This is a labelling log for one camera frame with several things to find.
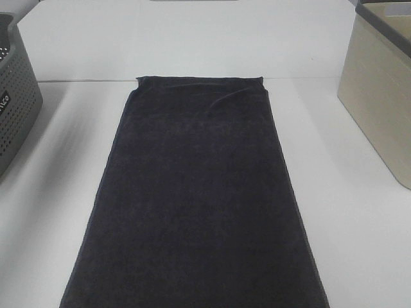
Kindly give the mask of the beige storage bin grey rim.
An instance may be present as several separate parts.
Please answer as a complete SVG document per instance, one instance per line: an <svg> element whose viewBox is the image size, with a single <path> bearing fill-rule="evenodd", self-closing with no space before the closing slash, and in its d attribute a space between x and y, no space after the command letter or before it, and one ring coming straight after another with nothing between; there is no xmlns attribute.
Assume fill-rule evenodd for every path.
<svg viewBox="0 0 411 308"><path fill-rule="evenodd" d="M358 1L337 96L410 187L410 1Z"/></svg>

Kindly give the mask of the grey perforated plastic basket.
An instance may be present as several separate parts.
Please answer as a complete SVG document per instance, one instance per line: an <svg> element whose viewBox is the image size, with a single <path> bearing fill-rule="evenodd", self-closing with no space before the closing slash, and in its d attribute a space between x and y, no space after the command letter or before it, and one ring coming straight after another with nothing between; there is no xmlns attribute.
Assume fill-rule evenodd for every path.
<svg viewBox="0 0 411 308"><path fill-rule="evenodd" d="M1 13L1 174L25 142L43 98L16 17Z"/></svg>

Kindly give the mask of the dark navy towel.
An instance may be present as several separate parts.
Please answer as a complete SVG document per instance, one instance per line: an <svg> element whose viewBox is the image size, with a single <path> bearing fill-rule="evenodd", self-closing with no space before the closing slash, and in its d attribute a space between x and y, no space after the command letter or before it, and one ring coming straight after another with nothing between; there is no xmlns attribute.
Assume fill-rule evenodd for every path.
<svg viewBox="0 0 411 308"><path fill-rule="evenodd" d="M262 78L145 76L61 307L327 307Z"/></svg>

